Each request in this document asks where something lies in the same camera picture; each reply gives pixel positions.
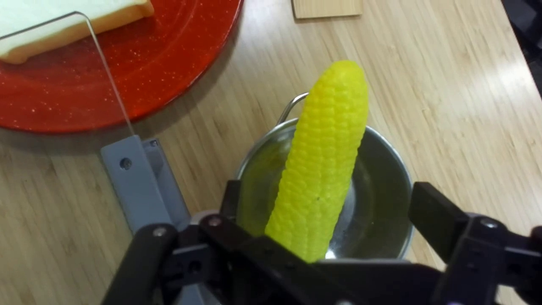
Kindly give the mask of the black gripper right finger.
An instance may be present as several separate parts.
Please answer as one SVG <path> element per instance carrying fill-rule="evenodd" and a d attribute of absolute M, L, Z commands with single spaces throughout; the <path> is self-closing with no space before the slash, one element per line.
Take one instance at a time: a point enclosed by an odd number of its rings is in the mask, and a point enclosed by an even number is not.
<path fill-rule="evenodd" d="M 494 305 L 499 286 L 542 305 L 540 227 L 514 234 L 495 218 L 460 210 L 426 181 L 412 184 L 407 217 L 445 262 L 431 305 Z"/>

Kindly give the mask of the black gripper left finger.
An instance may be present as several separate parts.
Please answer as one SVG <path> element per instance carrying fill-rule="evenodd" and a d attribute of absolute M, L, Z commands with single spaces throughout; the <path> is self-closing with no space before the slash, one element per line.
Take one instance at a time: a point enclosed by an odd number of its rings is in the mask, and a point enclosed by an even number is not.
<path fill-rule="evenodd" d="M 223 213 L 182 230 L 170 223 L 138 228 L 101 305 L 204 303 L 304 305 L 307 264 L 269 237 L 253 237 Z"/>

